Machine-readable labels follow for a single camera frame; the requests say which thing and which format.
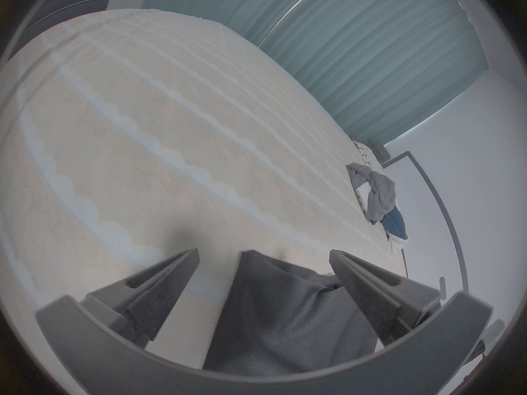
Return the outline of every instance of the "dark gray cloth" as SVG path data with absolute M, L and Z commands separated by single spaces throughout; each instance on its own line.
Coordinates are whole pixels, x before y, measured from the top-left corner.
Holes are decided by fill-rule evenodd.
M 203 368 L 244 376 L 307 372 L 370 354 L 376 343 L 336 276 L 250 251 L 241 254 Z
M 368 194 L 368 210 L 366 219 L 380 221 L 395 207 L 395 183 L 383 174 L 372 171 L 366 165 L 352 162 L 346 165 L 353 190 L 361 184 L 369 182 L 371 190 Z

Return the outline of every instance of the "teal pleated curtain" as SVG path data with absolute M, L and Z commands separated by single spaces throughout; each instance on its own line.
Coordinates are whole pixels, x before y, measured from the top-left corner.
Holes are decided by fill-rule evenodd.
M 398 137 L 487 69 L 458 0 L 303 0 L 282 19 L 298 1 L 145 0 L 144 7 L 221 22 L 260 45 L 364 143 Z

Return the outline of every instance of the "curtain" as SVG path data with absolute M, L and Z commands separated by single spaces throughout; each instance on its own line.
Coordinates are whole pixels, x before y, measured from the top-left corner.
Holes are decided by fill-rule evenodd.
M 386 143 L 487 69 L 458 0 L 146 0 L 221 22 L 259 45 L 340 127 Z

